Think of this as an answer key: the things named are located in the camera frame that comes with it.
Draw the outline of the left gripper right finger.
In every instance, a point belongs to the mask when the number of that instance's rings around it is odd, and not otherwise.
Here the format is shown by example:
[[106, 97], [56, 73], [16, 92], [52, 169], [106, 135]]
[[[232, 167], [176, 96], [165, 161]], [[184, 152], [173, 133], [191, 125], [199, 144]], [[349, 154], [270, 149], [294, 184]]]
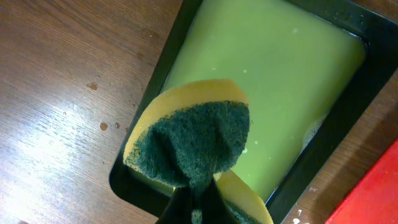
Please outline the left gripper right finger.
[[202, 224], [238, 224], [225, 204], [214, 179], [198, 198]]

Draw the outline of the yellow and green sponge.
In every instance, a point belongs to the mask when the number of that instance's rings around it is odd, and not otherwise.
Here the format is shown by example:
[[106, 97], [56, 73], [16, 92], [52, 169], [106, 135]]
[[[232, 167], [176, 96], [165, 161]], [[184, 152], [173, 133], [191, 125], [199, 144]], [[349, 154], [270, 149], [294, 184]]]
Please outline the yellow and green sponge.
[[198, 198], [212, 179], [238, 223], [271, 223], [264, 201], [232, 170], [250, 125], [248, 100], [235, 82], [187, 83], [151, 101], [127, 140], [123, 162], [173, 190], [189, 187], [192, 223], [202, 223]]

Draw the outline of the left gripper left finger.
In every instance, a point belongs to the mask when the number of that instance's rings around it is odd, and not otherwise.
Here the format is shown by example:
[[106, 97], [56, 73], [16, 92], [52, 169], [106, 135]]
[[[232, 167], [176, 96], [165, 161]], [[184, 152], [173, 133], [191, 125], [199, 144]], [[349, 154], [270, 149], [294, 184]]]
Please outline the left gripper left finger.
[[155, 224], [191, 224], [193, 198], [189, 187], [176, 188]]

